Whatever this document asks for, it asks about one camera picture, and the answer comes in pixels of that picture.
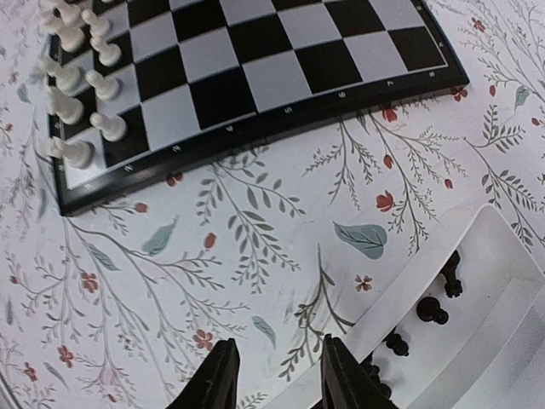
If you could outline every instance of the teal leaf print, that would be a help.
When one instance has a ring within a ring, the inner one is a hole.
[[[142,251],[150,256],[156,256],[163,251],[170,241],[170,236],[172,235],[179,218],[180,217],[176,215],[172,223],[160,227],[157,232],[142,245]]]
[[[371,260],[377,260],[384,254],[384,245],[388,236],[382,226],[364,224],[363,226],[342,226],[333,222],[337,237],[364,253]]]
[[[6,322],[8,325],[14,324],[14,306],[11,303],[11,299],[6,302]]]
[[[518,107],[522,107],[529,96],[530,91],[524,85],[520,85],[515,94],[514,110],[516,111]]]
[[[45,366],[45,369],[47,369],[51,375],[59,379],[62,384],[65,385],[66,389],[70,390],[70,388],[68,388],[68,385],[66,385],[65,379],[59,374],[59,371],[54,369],[48,362],[44,362],[43,366]]]
[[[110,271],[119,271],[119,268],[117,268],[117,266],[113,263],[112,259],[107,254],[104,254],[93,245],[89,245],[89,249],[91,250],[91,254],[95,258],[95,260],[102,264],[105,268]]]
[[[17,95],[21,101],[30,103],[31,100],[28,99],[28,89],[26,89],[26,85],[21,84],[17,89]]]
[[[276,349],[276,334],[271,326],[259,315],[254,315],[252,321],[254,321],[255,328],[263,332],[271,341],[272,347]]]

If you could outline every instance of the tablecloth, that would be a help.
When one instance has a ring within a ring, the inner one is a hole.
[[[20,404],[165,407],[232,337],[238,409],[265,407],[456,205],[494,204],[545,267],[545,3],[428,4],[464,90],[62,218],[35,69],[49,5],[0,0],[0,372]]]

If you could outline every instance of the chess piece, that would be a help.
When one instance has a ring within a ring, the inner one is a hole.
[[[108,44],[103,37],[91,38],[91,47],[99,53],[103,66],[115,66],[121,60],[121,49],[116,44]]]
[[[121,141],[127,133],[127,124],[119,116],[108,118],[102,113],[93,113],[89,119],[91,125],[102,132],[102,136],[109,142]]]
[[[85,141],[66,143],[56,136],[49,140],[48,155],[58,159],[63,158],[72,168],[86,168],[94,154],[95,147]]]
[[[64,0],[54,0],[53,3],[67,26],[72,27],[79,21],[82,10],[77,4],[68,4]]]
[[[85,74],[85,79],[95,89],[96,97],[102,101],[109,101],[115,98],[121,85],[115,78],[104,78],[97,71],[91,70]]]
[[[395,333],[395,328],[384,339],[386,347],[391,349],[397,356],[409,356],[409,345],[403,338]]]
[[[437,298],[425,297],[416,305],[416,314],[424,322],[437,322],[444,325],[449,321],[449,314],[441,309]]]
[[[49,87],[49,114],[59,115],[60,120],[67,125],[77,124],[83,116],[83,104],[76,98],[64,95],[56,87]]]
[[[89,25],[91,37],[104,37],[110,30],[110,21],[104,17],[98,17],[89,9],[82,12],[82,19]]]
[[[77,27],[67,26],[60,18],[46,14],[42,19],[45,30],[60,38],[60,46],[67,53],[73,53],[83,45],[85,34]]]
[[[456,268],[460,263],[460,255],[458,251],[454,251],[452,256],[446,262],[445,266],[441,268],[440,274],[446,279],[445,292],[448,298],[459,297],[463,293],[462,282],[456,278]]]
[[[82,73],[76,66],[61,66],[48,55],[41,57],[38,65],[42,71],[56,78],[57,88],[65,94],[79,85]]]

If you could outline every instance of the white tray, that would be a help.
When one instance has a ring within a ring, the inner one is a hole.
[[[437,274],[455,249],[462,258],[458,271],[464,292],[449,299]],[[358,360],[376,349],[381,379],[391,384],[392,399],[399,407],[450,409],[501,355],[544,284],[536,262],[493,206],[457,207],[445,214],[343,342]],[[416,317],[413,307],[428,293],[449,311],[447,325],[423,323]],[[383,345],[377,349],[398,324],[401,335],[408,338],[409,357],[397,357]],[[319,365],[315,365],[266,408],[308,408],[320,395]],[[443,401],[437,406],[429,403]]]

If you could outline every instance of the white square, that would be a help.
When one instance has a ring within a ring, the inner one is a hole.
[[[163,13],[130,31],[135,62],[178,44],[172,13]]]
[[[341,39],[325,4],[289,9],[278,13],[294,49]]]
[[[92,182],[100,174],[106,171],[106,161],[104,159],[104,146],[102,145],[102,136],[96,128],[88,128],[84,132],[70,138],[70,143],[75,141],[90,142],[95,147],[95,155],[90,165],[85,169],[72,168],[64,159],[66,187],[73,189],[75,187]]]
[[[251,61],[243,68],[259,112],[313,96],[295,51]]]
[[[229,25],[276,13],[271,0],[220,0]]]
[[[180,52],[188,83],[238,66],[225,27],[180,43]]]
[[[183,141],[200,132],[189,86],[165,92],[142,104],[151,151]]]
[[[140,104],[140,93],[138,91],[138,79],[134,65],[115,71],[106,78],[115,78],[119,81],[121,89],[118,96],[110,101],[96,99],[96,110],[104,113],[107,117],[119,115]]]

